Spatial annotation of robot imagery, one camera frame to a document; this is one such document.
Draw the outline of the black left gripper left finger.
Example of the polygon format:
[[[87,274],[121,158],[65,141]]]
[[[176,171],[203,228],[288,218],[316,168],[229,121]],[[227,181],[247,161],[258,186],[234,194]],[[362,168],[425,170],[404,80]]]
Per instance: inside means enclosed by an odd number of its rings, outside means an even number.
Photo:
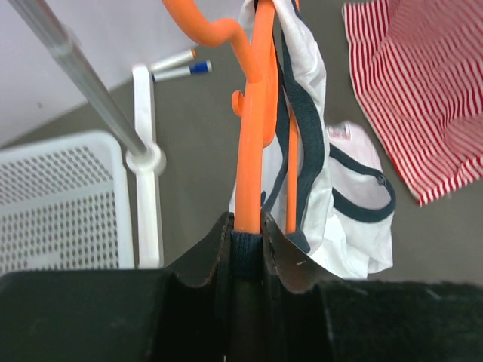
[[[223,213],[166,268],[17,271],[1,279],[3,361],[222,361]]]

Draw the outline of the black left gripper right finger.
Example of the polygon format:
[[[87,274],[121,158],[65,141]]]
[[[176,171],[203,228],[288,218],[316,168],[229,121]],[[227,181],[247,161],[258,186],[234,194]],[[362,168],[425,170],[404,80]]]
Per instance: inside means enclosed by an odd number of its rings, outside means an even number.
[[[262,216],[270,361],[480,361],[482,288],[337,278]]]

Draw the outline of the white printed tank top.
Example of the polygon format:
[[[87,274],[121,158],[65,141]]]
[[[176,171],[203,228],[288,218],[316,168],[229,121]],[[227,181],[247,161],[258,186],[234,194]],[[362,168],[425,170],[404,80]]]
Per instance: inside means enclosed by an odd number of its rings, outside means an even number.
[[[281,24],[277,123],[263,150],[261,206],[286,226],[289,127],[295,119],[297,203],[288,239],[330,273],[365,279],[393,265],[395,190],[360,126],[325,124],[325,64],[295,2],[276,1],[275,13]]]

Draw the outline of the orange hanger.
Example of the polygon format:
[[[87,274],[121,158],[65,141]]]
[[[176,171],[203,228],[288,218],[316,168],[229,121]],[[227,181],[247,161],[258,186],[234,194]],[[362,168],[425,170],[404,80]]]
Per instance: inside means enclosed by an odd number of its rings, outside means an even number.
[[[278,105],[278,68],[272,37],[275,4],[260,1],[254,32],[248,38],[234,19],[206,20],[192,1],[166,1],[169,14],[181,30],[200,45],[217,47],[229,42],[246,77],[245,91],[232,95],[232,108],[241,119],[235,192],[235,230],[260,232],[260,196],[263,149],[275,136]]]

